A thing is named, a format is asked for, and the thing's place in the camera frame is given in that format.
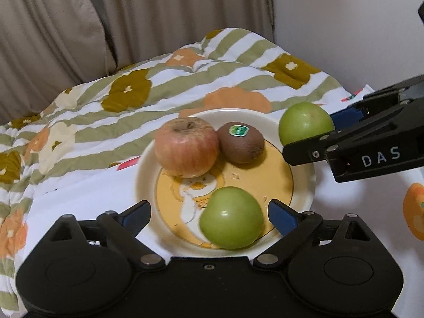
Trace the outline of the green apple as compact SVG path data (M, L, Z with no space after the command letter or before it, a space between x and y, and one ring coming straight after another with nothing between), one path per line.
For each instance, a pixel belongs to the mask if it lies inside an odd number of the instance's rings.
M239 187L215 190L199 218L199 228L206 239L227 250L251 245L261 235L264 225L258 201Z
M330 115L319 105L301 102L283 113L279 122L279 137L283 146L335 130Z

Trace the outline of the brown kiwi with sticker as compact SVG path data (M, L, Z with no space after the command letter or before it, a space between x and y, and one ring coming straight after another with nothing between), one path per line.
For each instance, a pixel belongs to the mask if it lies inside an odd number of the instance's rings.
M230 162L248 164L264 152L263 135L246 123L225 123L218 129L217 135L220 150Z

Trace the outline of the red wrinkled apple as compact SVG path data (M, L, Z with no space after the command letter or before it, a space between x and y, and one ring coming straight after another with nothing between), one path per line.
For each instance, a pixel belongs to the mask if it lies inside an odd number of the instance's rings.
M154 135L155 157L172 176L194 178L206 174L218 153L217 133L201 118L174 118Z

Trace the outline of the cream duck-print plate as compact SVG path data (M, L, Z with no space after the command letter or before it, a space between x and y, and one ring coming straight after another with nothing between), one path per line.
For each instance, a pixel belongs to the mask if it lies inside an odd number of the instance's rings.
M225 250L205 243L193 233L193 224L181 221L183 205L192 205L196 218L203 212L208 198L215 189L231 186L249 192L258 201L262 211L272 199L302 212L311 208L316 173L313 165L291 167L286 164L281 151L277 120L251 110L236 108L218 109L198 113L219 129L228 122L238 122L255 127L265 139L261 158L250 164L238 165L219 156L209 174L200 179L175 179L157 162L154 145L149 144L142 153L134 182L136 201L147 200L151 204L151 219L137 238L148 248L165 259L177 257L257 257L280 238L280 233L269 220L264 221L262 234L250 246L238 250Z

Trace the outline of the white fruit-print cloth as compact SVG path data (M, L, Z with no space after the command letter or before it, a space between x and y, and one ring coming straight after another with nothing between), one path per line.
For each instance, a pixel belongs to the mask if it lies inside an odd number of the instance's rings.
M101 171L69 185L49 185L35 192L27 223L26 245L19 252L24 260L59 216L72 214L91 220L108 210L121 212L134 203L138 159ZM338 184L323 162L313 165L316 189L310 210L325 218L356 213L368 224L399 264L404 286L395 305L401 317L423 313L423 241L415 238L403 216L403 202L414 183L423 182L422 169Z

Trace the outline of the floral striped quilt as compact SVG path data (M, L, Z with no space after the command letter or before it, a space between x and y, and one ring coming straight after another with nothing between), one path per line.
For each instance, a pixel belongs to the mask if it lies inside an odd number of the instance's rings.
M40 114L1 127L1 311L18 311L17 253L34 198L136 157L175 116L244 108L273 116L299 102L343 103L332 76L240 28L64 90Z

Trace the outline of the beige curtain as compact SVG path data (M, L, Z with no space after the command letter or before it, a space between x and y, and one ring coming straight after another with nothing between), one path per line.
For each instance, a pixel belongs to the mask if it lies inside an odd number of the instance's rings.
M273 37L272 0L1 0L1 121L226 27Z

